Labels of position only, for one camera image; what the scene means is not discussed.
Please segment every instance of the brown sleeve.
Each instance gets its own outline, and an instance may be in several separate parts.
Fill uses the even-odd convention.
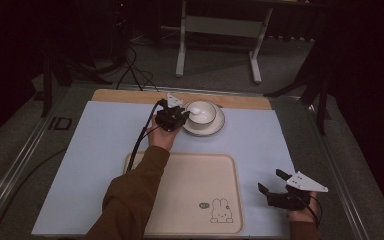
[[[136,169],[112,180],[85,239],[142,239],[170,153],[151,146]]]
[[[289,222],[290,240],[319,240],[316,224],[311,222]]]

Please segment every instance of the person's right hand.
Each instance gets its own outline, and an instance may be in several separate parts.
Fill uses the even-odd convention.
[[[310,196],[316,198],[317,193],[316,192],[310,192]],[[310,204],[309,207],[315,214],[317,214],[317,202],[313,198],[310,198]],[[304,208],[300,211],[288,211],[288,218],[290,222],[313,222],[316,223],[316,219],[314,219],[314,216],[310,213],[310,211],[307,208]]]
[[[155,122],[155,115],[152,117],[152,126],[147,129],[148,132],[148,143],[149,146],[158,146],[170,151],[173,147],[174,139],[176,138],[177,133],[179,133],[180,128],[167,132],[158,126]]]

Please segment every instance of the person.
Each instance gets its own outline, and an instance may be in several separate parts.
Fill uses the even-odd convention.
[[[143,238],[164,167],[179,131],[180,128],[172,132],[163,130],[153,117],[152,126],[147,130],[149,147],[142,161],[135,169],[111,181],[104,196],[102,214],[87,232],[85,240]],[[310,206],[317,209],[313,202]],[[319,239],[314,219],[308,210],[289,212],[288,217],[291,239]]]

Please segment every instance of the cartoon rabbit face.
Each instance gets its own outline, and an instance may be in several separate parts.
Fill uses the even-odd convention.
[[[232,223],[232,211],[226,199],[214,199],[212,211],[212,223]]]

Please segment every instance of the cup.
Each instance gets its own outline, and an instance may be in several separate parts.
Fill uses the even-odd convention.
[[[215,107],[206,101],[191,102],[186,110],[191,112],[187,120],[189,125],[197,130],[207,128],[216,118]]]

